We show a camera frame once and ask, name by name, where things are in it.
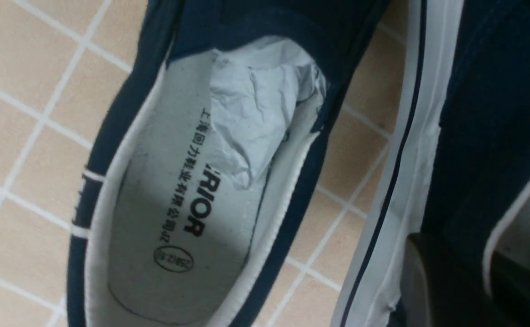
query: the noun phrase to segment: sneaker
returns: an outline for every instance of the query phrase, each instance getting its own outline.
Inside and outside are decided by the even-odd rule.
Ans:
[[[410,0],[405,70],[394,146],[332,326],[404,325],[391,313],[404,307],[411,233],[448,248],[491,298],[496,245],[530,196],[530,0]]]
[[[150,0],[72,226],[70,327],[248,327],[386,0]]]

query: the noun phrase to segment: tile floor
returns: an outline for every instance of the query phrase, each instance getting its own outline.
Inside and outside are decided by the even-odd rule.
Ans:
[[[80,173],[134,61],[144,0],[0,0],[0,327],[64,327]],[[256,326],[326,327],[394,128],[406,1],[356,71],[317,191]]]

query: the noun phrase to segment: white grout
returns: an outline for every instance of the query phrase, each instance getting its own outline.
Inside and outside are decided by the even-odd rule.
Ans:
[[[390,133],[389,132],[385,131],[383,128],[378,126],[375,122],[370,120],[370,118],[367,118],[366,116],[364,116],[364,114],[361,114],[357,110],[352,109],[352,107],[350,107],[348,104],[344,103],[342,105],[342,110],[345,110],[346,112],[348,112],[349,114],[351,114],[355,118],[358,118],[359,120],[361,120],[371,130],[375,131],[376,133],[379,133],[385,139],[390,139]]]
[[[34,7],[33,5],[26,2],[26,0],[16,0],[15,3],[21,7],[22,9],[25,9],[27,12],[29,12],[31,15],[34,15],[38,19],[42,20],[45,24],[53,27],[57,31],[63,33],[67,37],[70,37],[77,43],[82,43],[82,40],[84,39],[81,35],[79,35],[77,32],[73,31],[69,27],[61,24],[59,21],[55,20],[53,17],[49,16],[45,12],[42,12],[40,9]],[[95,52],[96,54],[99,54],[99,56],[107,59],[112,64],[115,64],[123,70],[124,72],[131,72],[132,66],[118,58],[117,56],[107,52],[106,50],[103,50],[101,47],[99,47],[96,44],[91,43],[89,40],[85,43],[87,48],[91,51]]]
[[[25,291],[24,289],[16,286],[16,285],[13,285],[7,281],[4,281],[3,279],[0,278],[0,287],[2,288],[6,288],[8,290],[11,290],[13,292],[15,292],[16,294],[19,294],[20,296],[23,296],[24,298],[27,298],[28,300],[31,300],[32,302],[35,302],[35,303],[38,303],[40,304],[41,306],[44,306],[44,307],[47,307],[53,311],[59,311],[59,307],[57,307],[55,304],[47,301],[47,300],[43,300],[42,298],[30,293],[30,292],[27,292]]]
[[[47,322],[47,325],[45,327],[55,327],[55,324],[59,321],[59,318],[63,317],[63,312],[65,311],[65,296],[61,298],[59,301],[58,310],[53,310],[53,315],[51,315],[51,319]]]
[[[401,45],[406,45],[406,38],[404,36],[402,36],[397,31],[394,31],[394,29],[391,29],[390,27],[386,26],[382,22],[378,23],[376,28],[386,33],[386,35],[390,36],[391,38],[393,38],[396,42],[400,43]]]
[[[68,138],[72,139],[73,141],[77,142],[79,145],[82,145],[83,147],[87,149],[91,149],[92,143],[88,140],[86,140],[84,137],[78,135],[76,132],[73,132],[72,130],[68,128],[64,128],[60,124],[53,122],[53,120],[50,120],[49,118],[46,118],[44,115],[39,113],[37,110],[31,108],[30,106],[24,104],[23,102],[19,101],[18,99],[15,99],[5,91],[2,91],[0,89],[0,99],[2,101],[5,101],[6,103],[10,104],[16,109],[19,109],[20,111],[24,112],[25,114],[28,114],[32,118],[35,118],[36,120],[39,120],[40,122],[44,122],[47,126],[55,130],[56,132],[61,133],[64,136],[67,136]]]
[[[104,0],[103,4],[101,4],[101,7],[98,9],[97,13],[93,17],[91,23],[89,24],[89,27],[83,37],[80,38],[79,46],[75,53],[73,54],[72,59],[70,60],[69,64],[67,65],[67,68],[65,69],[65,72],[63,73],[63,76],[61,76],[61,79],[57,83],[57,86],[55,87],[55,90],[53,91],[53,94],[49,98],[49,102],[47,102],[47,105],[45,106],[45,109],[43,110],[43,113],[40,114],[40,116],[36,116],[36,112],[24,105],[20,101],[16,101],[16,99],[10,97],[4,92],[0,91],[0,97],[1,99],[9,102],[10,104],[14,105],[15,107],[19,108],[20,110],[23,110],[27,114],[30,114],[37,118],[38,122],[35,124],[32,132],[30,133],[29,138],[27,139],[26,143],[22,147],[22,150],[20,151],[18,157],[15,160],[14,165],[12,166],[11,170],[9,171],[9,174],[6,177],[5,184],[0,188],[0,207],[1,204],[5,201],[6,198],[13,199],[14,201],[18,201],[19,204],[25,205],[28,209],[31,209],[37,213],[39,213],[41,216],[45,217],[46,219],[57,223],[59,225],[64,225],[64,222],[61,221],[61,219],[56,218],[55,216],[49,214],[47,211],[40,209],[36,205],[33,205],[32,203],[29,203],[16,195],[13,195],[9,193],[9,190],[14,183],[14,180],[18,176],[20,170],[22,169],[22,166],[25,163],[26,158],[28,157],[31,149],[33,148],[34,144],[36,143],[37,139],[39,138],[39,134],[41,133],[42,129],[45,125],[47,125],[47,120],[49,117],[49,114],[53,112],[55,109],[55,105],[57,104],[57,101],[59,101],[59,97],[61,96],[61,93],[63,93],[63,90],[67,86],[67,83],[73,74],[74,70],[77,67],[78,62],[80,61],[83,53],[85,52],[85,49],[87,48],[87,43],[91,39],[91,37],[94,35],[98,25],[101,23],[101,20],[103,19],[103,16],[105,15],[105,12],[107,11],[107,8],[109,8],[111,3],[111,0]],[[25,8],[26,2],[17,1],[17,4],[23,6]],[[53,304],[46,302],[45,300],[31,294],[30,292],[24,291],[21,288],[14,286],[6,281],[3,281],[0,279],[0,285],[8,288],[17,294],[20,294],[22,296],[25,296],[26,298],[29,298],[30,300],[33,300],[34,302],[38,302],[43,306],[51,308],[53,311],[60,311],[59,307],[53,306]]]
[[[300,274],[294,280],[294,282],[291,284],[290,288],[288,288],[285,296],[283,297],[281,302],[277,305],[277,308],[275,308],[275,311],[273,311],[273,314],[271,315],[271,318],[269,319],[269,321],[267,322],[267,325],[265,325],[265,327],[272,327],[275,324],[275,322],[277,321],[277,319],[279,318],[279,316],[283,312],[285,306],[287,305],[287,303],[290,301],[290,299],[294,295],[296,289],[298,288],[298,286],[303,281],[303,278],[305,277],[306,272],[308,272],[309,269],[311,269],[311,265],[313,265],[313,263],[315,262],[315,259],[317,259],[317,257],[321,253],[321,251],[324,250],[325,245],[328,243],[330,237],[334,233],[334,230],[338,227],[338,225],[340,224],[340,222],[342,221],[342,219],[344,218],[346,213],[348,213],[350,208],[354,207],[353,206],[354,201],[356,200],[356,198],[358,198],[358,195],[360,194],[360,192],[362,191],[364,186],[368,183],[368,181],[372,177],[373,173],[375,173],[375,171],[378,168],[380,162],[387,155],[387,153],[388,153],[388,144],[384,147],[384,149],[378,155],[378,157],[376,158],[376,160],[372,164],[371,168],[367,172],[366,176],[364,176],[364,178],[360,181],[360,184],[358,184],[358,187],[354,191],[354,194],[352,194],[352,196],[350,196],[350,199],[348,200],[346,205],[344,205],[344,208],[342,209],[342,211],[340,212],[338,217],[335,218],[335,220],[332,223],[332,225],[330,226],[330,228],[328,228],[328,230],[325,232],[325,235],[323,236],[321,241],[317,244],[317,247],[315,247],[315,250],[310,255],[309,259],[307,259],[307,262],[305,263],[305,265],[303,265],[303,269],[300,269],[301,270]],[[333,195],[331,192],[329,192],[327,190],[325,190],[325,194],[331,194],[333,197],[336,197],[335,195]]]
[[[107,52],[106,50],[101,49],[99,46],[93,43],[88,43],[87,48],[93,51],[94,53],[99,54],[101,58],[104,58],[107,61],[111,62],[112,64],[115,64],[116,66],[118,66],[118,68],[120,68],[124,72],[126,73],[132,72],[132,66],[130,64],[121,60],[117,56],[114,56],[113,54]]]
[[[69,223],[67,223],[66,221],[64,221],[63,219],[61,219],[59,217],[56,217],[55,215],[53,215],[49,211],[46,211],[45,209],[39,208],[34,203],[30,203],[29,201],[26,201],[25,199],[19,197],[18,195],[10,193],[9,191],[7,191],[7,190],[5,190],[5,189],[3,189],[1,187],[0,187],[0,194],[3,194],[5,196],[5,198],[10,199],[11,201],[13,201],[14,203],[17,203],[21,207],[24,207],[25,209],[28,209],[28,210],[32,211],[33,213],[36,213],[37,215],[47,219],[47,221],[50,221],[50,222],[54,223],[55,225],[57,225],[57,226],[59,226],[61,228],[65,229],[65,230],[69,230],[70,229],[70,224]]]
[[[318,281],[326,284],[327,286],[333,288],[334,290],[336,290],[338,292],[342,289],[342,286],[340,284],[332,281],[330,278],[324,276],[319,271],[317,271],[315,269],[312,269],[312,268],[306,267],[303,263],[300,263],[299,261],[297,261],[296,259],[294,259],[292,257],[286,257],[285,258],[285,262],[289,263],[290,265],[292,265],[292,266],[294,266],[294,267],[296,267],[298,269],[300,269],[304,273],[307,273],[307,275],[310,275],[311,277],[314,277]]]

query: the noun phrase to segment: white rubber sole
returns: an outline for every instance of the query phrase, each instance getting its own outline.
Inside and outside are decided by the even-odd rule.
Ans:
[[[462,8],[463,0],[409,1],[396,129],[332,327],[385,326],[400,299],[404,243],[422,224]]]

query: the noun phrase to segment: white insole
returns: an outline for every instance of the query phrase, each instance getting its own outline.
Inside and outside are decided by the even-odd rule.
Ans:
[[[247,259],[265,187],[263,176],[236,190],[207,166],[214,58],[170,66],[115,208],[110,292],[152,321],[190,323],[219,307]]]

